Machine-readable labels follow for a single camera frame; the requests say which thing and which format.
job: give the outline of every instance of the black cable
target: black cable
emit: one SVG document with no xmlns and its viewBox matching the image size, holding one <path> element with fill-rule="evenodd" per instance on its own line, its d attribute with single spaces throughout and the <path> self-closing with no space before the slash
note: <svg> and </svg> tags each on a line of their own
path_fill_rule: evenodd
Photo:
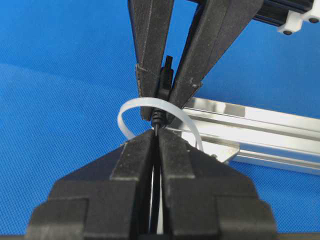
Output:
<svg viewBox="0 0 320 240">
<path fill-rule="evenodd" d="M 156 234 L 158 228 L 159 207 L 160 207 L 160 181 L 161 181 L 160 160 L 155 159 L 153 163 L 152 177 L 152 202 L 150 211 L 149 233 Z"/>
</svg>

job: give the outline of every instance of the zip tie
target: zip tie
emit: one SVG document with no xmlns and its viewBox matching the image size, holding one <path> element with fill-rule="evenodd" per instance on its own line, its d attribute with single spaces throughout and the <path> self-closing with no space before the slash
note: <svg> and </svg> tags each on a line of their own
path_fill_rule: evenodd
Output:
<svg viewBox="0 0 320 240">
<path fill-rule="evenodd" d="M 127 128 L 126 124 L 124 123 L 124 120 L 122 118 L 122 114 L 133 108 L 137 107 L 152 107 L 152 108 L 157 108 L 164 110 L 178 119 L 180 119 L 182 122 L 184 122 L 190 131 L 193 133 L 195 137 L 195 141 L 197 143 L 197 147 L 200 151 L 204 151 L 203 145 L 202 145 L 202 140 L 200 137 L 200 133 L 195 125 L 195 123 L 192 121 L 192 119 L 185 113 L 183 112 L 180 108 L 177 106 L 173 105 L 170 102 L 167 102 L 165 100 L 159 99 L 159 98 L 154 98 L 154 97 L 139 97 L 139 98 L 134 98 L 131 99 L 127 102 L 125 102 L 121 107 L 120 111 L 118 113 L 117 117 L 117 123 L 118 127 L 123 133 L 123 135 L 126 136 L 128 140 L 133 139 L 135 135 Z"/>
</svg>

